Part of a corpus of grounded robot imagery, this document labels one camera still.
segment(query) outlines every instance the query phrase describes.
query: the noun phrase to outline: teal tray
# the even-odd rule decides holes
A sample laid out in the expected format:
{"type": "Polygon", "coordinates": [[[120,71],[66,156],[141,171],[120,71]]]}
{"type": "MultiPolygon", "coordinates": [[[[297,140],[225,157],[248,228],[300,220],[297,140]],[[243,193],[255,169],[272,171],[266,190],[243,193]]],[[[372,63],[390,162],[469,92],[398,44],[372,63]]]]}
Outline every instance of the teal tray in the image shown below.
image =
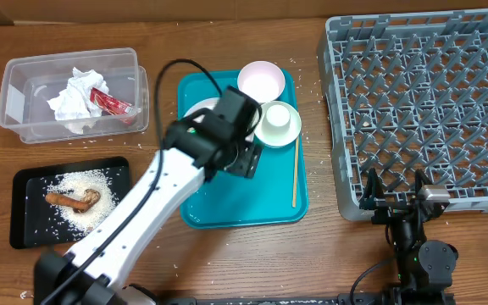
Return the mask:
{"type": "MultiPolygon", "coordinates": [[[[224,90],[237,87],[240,70],[212,72],[224,90]]],[[[286,88],[278,100],[297,108],[293,78],[287,71],[286,88]]],[[[202,74],[184,77],[178,86],[178,117],[196,103],[218,93],[202,74]]],[[[302,145],[299,146],[297,206],[293,208],[293,170],[295,144],[282,148],[265,147],[252,179],[218,172],[181,206],[183,220],[192,228],[218,229],[247,225],[271,225],[296,222],[308,211],[308,187],[302,145]]]]}

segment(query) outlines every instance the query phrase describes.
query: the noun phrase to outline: gray crate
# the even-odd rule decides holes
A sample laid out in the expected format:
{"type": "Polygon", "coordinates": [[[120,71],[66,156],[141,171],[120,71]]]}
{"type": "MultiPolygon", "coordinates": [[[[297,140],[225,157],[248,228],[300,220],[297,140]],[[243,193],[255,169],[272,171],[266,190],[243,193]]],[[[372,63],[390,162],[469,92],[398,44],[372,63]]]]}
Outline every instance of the gray crate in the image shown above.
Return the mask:
{"type": "Polygon", "coordinates": [[[366,170],[408,200],[423,169],[448,211],[488,212],[488,9],[333,17],[318,48],[341,215],[358,209],[366,170]]]}

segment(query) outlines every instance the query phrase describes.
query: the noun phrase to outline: red wrapper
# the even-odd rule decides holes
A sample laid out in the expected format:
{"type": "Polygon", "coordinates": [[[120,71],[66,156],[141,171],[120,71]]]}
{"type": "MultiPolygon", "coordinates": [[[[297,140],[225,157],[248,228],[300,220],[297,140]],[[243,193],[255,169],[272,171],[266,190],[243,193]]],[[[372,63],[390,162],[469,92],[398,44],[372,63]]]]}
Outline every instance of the red wrapper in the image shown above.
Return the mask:
{"type": "MultiPolygon", "coordinates": [[[[131,110],[133,110],[133,105],[111,97],[96,88],[91,89],[90,101],[112,115],[128,114],[131,110]]],[[[131,125],[135,121],[135,118],[132,117],[128,119],[120,119],[120,121],[131,125]]]]}

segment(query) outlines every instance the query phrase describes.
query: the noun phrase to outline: tray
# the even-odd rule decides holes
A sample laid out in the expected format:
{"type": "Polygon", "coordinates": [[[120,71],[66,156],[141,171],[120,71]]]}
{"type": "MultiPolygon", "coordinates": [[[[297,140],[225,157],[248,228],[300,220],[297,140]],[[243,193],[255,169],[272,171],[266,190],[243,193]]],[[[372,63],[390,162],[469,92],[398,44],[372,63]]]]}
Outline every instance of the tray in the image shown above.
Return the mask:
{"type": "Polygon", "coordinates": [[[102,169],[111,179],[110,191],[118,205],[130,190],[129,163],[123,157],[104,158],[72,164],[58,164],[36,169],[22,169],[13,179],[13,201],[10,217],[9,243],[15,249],[78,241],[68,223],[54,214],[45,200],[46,186],[57,185],[57,175],[102,169]]]}
{"type": "Polygon", "coordinates": [[[446,186],[447,211],[488,212],[488,9],[333,17],[318,48],[339,210],[366,171],[407,201],[416,169],[446,186]]]}
{"type": "MultiPolygon", "coordinates": [[[[213,72],[224,90],[237,87],[240,70],[213,72]]],[[[279,100],[297,108],[293,79],[287,71],[286,88],[279,100]]],[[[178,87],[178,117],[195,103],[218,93],[204,74],[186,76],[178,87]]],[[[186,200],[180,207],[183,220],[196,229],[228,228],[247,225],[269,225],[296,222],[308,210],[308,187],[302,146],[298,156],[297,206],[293,208],[293,170],[295,145],[265,147],[253,179],[218,172],[210,183],[186,200]]]]}

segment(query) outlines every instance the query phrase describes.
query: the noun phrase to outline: wooden stick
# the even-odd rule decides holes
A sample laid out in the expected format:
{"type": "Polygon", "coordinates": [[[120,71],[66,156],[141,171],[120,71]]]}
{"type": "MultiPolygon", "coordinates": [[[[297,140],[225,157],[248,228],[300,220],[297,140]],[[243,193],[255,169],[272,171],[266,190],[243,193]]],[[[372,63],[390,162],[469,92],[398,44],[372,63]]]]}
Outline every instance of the wooden stick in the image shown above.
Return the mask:
{"type": "Polygon", "coordinates": [[[297,207],[297,177],[298,177],[298,142],[300,136],[295,140],[295,170],[293,171],[293,207],[297,207]]]}

